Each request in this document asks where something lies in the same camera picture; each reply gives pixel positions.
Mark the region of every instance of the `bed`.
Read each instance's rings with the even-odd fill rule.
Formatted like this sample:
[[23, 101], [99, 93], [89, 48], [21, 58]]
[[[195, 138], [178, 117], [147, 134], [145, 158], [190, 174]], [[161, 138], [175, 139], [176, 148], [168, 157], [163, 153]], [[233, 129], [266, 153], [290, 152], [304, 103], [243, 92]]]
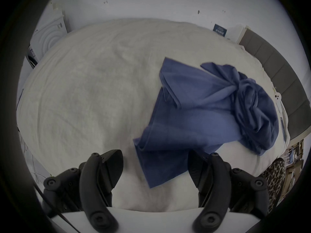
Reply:
[[[235, 66], [275, 102], [269, 72], [248, 52], [248, 44], [242, 45], [190, 23], [119, 19], [89, 25], [60, 40], [30, 74], [17, 108], [18, 128], [51, 175], [78, 167], [93, 152], [121, 149], [124, 170], [113, 190], [113, 207], [148, 212], [196, 208], [197, 189], [188, 172], [148, 187], [132, 140], [150, 120], [165, 57], [196, 68], [204, 62]], [[239, 142], [226, 143], [217, 150], [223, 160], [254, 176], [270, 166], [285, 151], [292, 130], [286, 106], [282, 114], [276, 111], [284, 119], [285, 142], [280, 130], [262, 156]]]

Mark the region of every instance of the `screw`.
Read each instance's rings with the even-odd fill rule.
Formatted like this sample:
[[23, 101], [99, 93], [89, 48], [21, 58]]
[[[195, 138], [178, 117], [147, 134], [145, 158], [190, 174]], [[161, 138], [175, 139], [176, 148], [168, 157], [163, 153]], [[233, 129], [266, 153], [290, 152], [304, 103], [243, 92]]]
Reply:
[[263, 186], [263, 182], [260, 180], [255, 181], [255, 184], [256, 184], [256, 186]]
[[239, 173], [239, 172], [241, 172], [241, 169], [239, 169], [239, 168], [234, 168], [234, 169], [232, 169], [232, 172], [233, 172], [233, 173]]
[[103, 212], [94, 213], [91, 216], [90, 221], [92, 221], [95, 225], [100, 226], [100, 227], [107, 228], [110, 226], [109, 219]]
[[98, 223], [101, 223], [104, 219], [102, 216], [98, 216], [97, 218], [95, 218], [95, 220], [98, 222]]
[[49, 181], [48, 181], [48, 185], [54, 185], [55, 183], [56, 183], [55, 180], [49, 180]]
[[208, 213], [201, 218], [201, 225], [204, 228], [213, 228], [220, 224], [220, 217], [216, 213]]
[[69, 169], [69, 171], [72, 173], [76, 173], [78, 171], [78, 169], [76, 169], [75, 167], [72, 167], [71, 169]]

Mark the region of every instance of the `white duvet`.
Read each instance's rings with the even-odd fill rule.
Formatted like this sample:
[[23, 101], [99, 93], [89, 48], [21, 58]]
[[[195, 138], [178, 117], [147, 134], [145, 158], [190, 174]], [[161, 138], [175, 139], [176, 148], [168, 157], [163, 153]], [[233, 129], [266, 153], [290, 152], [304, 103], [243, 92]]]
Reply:
[[[56, 176], [93, 152], [121, 149], [124, 169], [113, 190], [113, 207], [148, 212], [196, 208], [198, 191], [189, 173], [149, 189], [132, 141], [150, 120], [164, 57], [196, 68], [203, 62], [230, 64], [274, 100], [273, 84], [260, 62], [208, 29], [154, 19], [90, 25], [52, 47], [25, 83], [17, 122], [35, 158]], [[279, 125], [275, 145], [263, 156], [239, 142], [217, 152], [232, 168], [258, 176], [285, 150]]]

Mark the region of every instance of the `black cable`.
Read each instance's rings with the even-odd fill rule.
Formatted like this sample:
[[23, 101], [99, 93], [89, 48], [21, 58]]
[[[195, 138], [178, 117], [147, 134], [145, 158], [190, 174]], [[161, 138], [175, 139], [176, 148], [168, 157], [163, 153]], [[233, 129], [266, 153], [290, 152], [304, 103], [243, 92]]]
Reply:
[[46, 196], [41, 192], [40, 188], [37, 186], [36, 182], [34, 181], [34, 187], [37, 190], [37, 192], [40, 194], [40, 196], [42, 197], [42, 199], [48, 204], [49, 207], [52, 208], [52, 210], [60, 216], [61, 219], [63, 219], [66, 223], [68, 223], [72, 228], [74, 228], [78, 233], [81, 233], [80, 231], [78, 231], [68, 220], [67, 218], [65, 218], [61, 212], [50, 203], [50, 201], [46, 198]]

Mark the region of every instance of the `crumpled blue fabric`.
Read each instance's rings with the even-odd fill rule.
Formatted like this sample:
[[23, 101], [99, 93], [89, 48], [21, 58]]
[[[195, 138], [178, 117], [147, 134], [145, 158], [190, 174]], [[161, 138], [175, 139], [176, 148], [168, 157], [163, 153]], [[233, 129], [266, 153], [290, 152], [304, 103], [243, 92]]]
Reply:
[[150, 122], [133, 140], [150, 188], [184, 173], [190, 149], [212, 153], [238, 140], [262, 155], [278, 136], [274, 103], [255, 80], [230, 65], [201, 67], [164, 59]]

